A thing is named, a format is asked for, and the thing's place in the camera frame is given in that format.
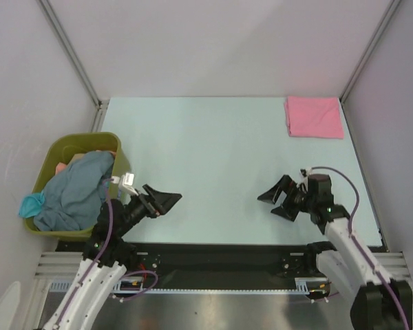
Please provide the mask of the pink t shirt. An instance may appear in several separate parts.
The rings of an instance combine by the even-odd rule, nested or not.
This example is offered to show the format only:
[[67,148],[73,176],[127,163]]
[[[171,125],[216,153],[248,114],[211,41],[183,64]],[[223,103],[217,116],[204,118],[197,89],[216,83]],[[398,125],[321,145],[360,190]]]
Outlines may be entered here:
[[284,103],[288,134],[294,138],[344,139],[337,98],[288,96]]

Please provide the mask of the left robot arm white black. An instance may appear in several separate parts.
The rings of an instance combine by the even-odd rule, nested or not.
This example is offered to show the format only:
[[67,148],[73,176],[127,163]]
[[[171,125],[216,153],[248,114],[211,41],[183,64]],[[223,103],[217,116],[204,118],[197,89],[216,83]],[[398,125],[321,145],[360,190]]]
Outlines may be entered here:
[[123,236],[144,218],[167,214],[181,199],[180,193],[161,192],[147,184],[142,192],[135,190],[127,204],[107,197],[85,243],[74,280],[43,328],[91,329],[114,287],[124,278],[138,277],[140,284],[127,298],[113,295],[121,303],[153,289],[159,276],[142,267],[136,246]]

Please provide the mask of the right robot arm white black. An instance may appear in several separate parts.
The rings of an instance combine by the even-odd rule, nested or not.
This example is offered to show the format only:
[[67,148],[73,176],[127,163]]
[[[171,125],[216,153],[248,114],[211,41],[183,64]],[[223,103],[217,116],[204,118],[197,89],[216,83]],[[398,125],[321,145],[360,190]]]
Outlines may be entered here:
[[282,178],[259,201],[272,204],[271,212],[289,221],[306,213],[327,238],[313,243],[304,269],[324,274],[350,306],[354,329],[411,329],[413,294],[406,280],[397,280],[384,268],[353,228],[354,212],[335,203],[329,175],[301,172],[302,181]]

